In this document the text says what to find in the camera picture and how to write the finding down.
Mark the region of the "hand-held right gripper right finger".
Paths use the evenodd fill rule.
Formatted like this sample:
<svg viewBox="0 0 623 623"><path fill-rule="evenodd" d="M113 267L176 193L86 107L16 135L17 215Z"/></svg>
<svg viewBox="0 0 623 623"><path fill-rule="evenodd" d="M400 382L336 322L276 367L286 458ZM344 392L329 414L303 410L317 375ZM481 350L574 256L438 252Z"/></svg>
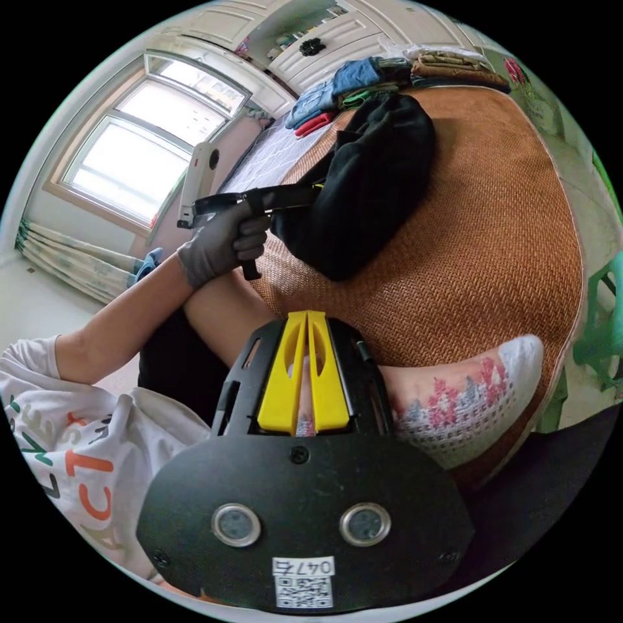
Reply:
<svg viewBox="0 0 623 623"><path fill-rule="evenodd" d="M310 393L315 431L344 430L350 419L328 320L323 312L308 312Z"/></svg>

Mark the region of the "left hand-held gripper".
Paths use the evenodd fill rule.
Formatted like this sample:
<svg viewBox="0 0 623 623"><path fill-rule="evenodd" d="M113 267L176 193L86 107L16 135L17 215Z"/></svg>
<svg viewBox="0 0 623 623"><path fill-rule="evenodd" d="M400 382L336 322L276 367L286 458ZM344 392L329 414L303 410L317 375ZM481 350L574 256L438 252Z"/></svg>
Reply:
<svg viewBox="0 0 623 623"><path fill-rule="evenodd" d="M315 202L323 188L324 184L319 182L287 184L197 199L191 206L191 227L197 229L205 225L212 216L243 202L250 206L253 216L308 208Z"/></svg>

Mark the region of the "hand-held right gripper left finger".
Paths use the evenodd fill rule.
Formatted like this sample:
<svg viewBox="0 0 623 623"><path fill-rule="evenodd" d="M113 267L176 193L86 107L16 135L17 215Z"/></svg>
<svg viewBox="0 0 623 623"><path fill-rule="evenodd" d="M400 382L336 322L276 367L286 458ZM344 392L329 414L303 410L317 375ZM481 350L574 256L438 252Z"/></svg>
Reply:
<svg viewBox="0 0 623 623"><path fill-rule="evenodd" d="M290 313L280 334L257 417L265 432L296 433L307 316L306 311Z"/></svg>

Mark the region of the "person's left hand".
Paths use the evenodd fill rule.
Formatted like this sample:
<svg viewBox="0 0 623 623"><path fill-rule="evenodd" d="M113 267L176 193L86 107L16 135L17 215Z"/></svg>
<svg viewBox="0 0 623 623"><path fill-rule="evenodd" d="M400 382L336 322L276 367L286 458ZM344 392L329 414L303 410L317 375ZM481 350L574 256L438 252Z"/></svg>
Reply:
<svg viewBox="0 0 623 623"><path fill-rule="evenodd" d="M255 262L263 254L270 225L268 215L252 216L242 204L213 216L177 250L192 290Z"/></svg>

